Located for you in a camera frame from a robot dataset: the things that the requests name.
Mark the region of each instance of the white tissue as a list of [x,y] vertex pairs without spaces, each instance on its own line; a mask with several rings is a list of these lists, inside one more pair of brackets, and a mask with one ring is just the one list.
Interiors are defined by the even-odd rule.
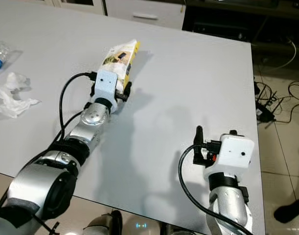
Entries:
[[24,75],[10,72],[7,76],[5,87],[14,91],[15,89],[29,87],[29,85],[27,84],[27,78]]
[[28,85],[25,76],[13,72],[9,73],[6,84],[0,87],[0,99],[3,100],[3,104],[0,105],[0,113],[11,118],[17,118],[19,114],[29,109],[31,105],[39,103],[40,101],[36,99],[15,100],[13,98],[12,91],[26,87]]

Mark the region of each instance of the black shoe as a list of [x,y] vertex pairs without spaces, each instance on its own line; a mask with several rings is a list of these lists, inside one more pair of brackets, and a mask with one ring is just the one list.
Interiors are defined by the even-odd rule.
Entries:
[[298,215],[299,215],[299,200],[297,200],[296,202],[288,206],[279,207],[274,213],[275,219],[281,223],[287,223],[293,220]]

